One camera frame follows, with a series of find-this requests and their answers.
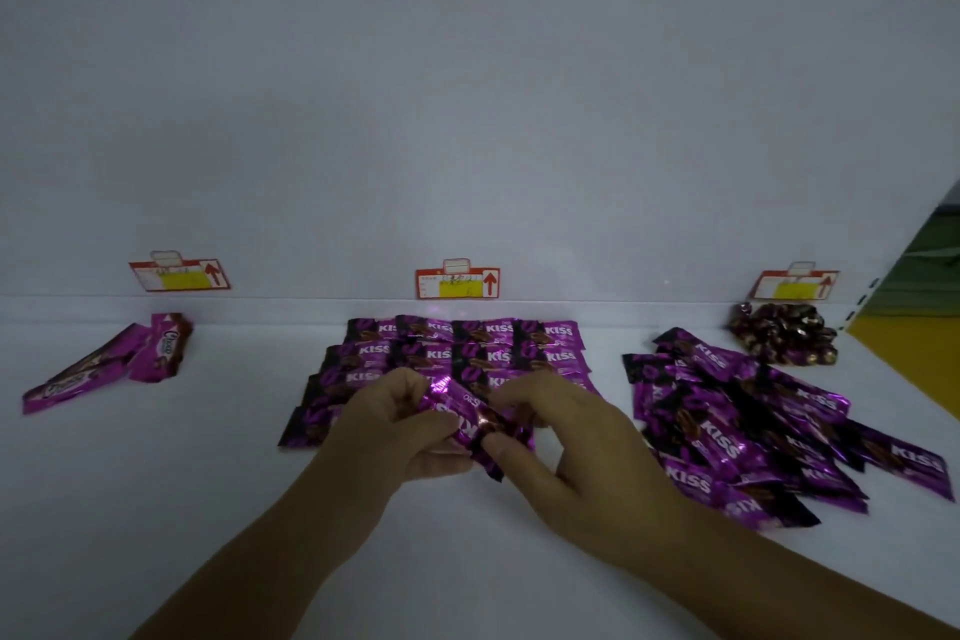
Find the left hand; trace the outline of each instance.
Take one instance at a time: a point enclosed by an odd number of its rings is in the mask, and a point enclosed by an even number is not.
[[[335,565],[363,546],[405,481],[473,467],[468,455],[443,446],[460,426],[457,415],[416,413],[428,387],[425,377],[400,368],[359,390],[294,484],[312,495],[322,529],[336,539]]]

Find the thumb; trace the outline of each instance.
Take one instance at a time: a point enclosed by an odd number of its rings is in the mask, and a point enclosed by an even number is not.
[[[520,442],[503,432],[491,432],[483,448],[546,524],[553,524],[571,491]]]
[[[453,435],[460,427],[460,416],[452,412],[429,409],[395,424],[398,442],[413,458],[417,453]]]

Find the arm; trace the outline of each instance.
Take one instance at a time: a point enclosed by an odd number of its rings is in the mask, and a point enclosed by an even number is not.
[[[722,637],[960,638],[960,631],[685,498],[626,415],[565,379],[513,379],[490,402],[527,406],[563,445],[554,474],[506,435],[484,439],[547,526],[653,585]]]
[[[294,484],[133,634],[278,638],[294,634],[320,585],[367,540],[404,481],[470,470],[463,455],[428,452],[455,415],[413,415],[426,380],[397,369],[349,401]]]

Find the right hand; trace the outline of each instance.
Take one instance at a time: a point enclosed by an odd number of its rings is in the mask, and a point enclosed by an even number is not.
[[[506,382],[489,398],[496,408],[532,410],[563,446],[556,474],[502,432],[483,447],[561,537],[603,562],[635,574],[682,539],[681,493],[670,484],[640,432],[621,410],[552,372]]]

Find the white backdrop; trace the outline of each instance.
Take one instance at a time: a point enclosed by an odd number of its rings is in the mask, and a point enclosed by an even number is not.
[[[954,0],[0,0],[0,295],[726,302],[960,176]]]

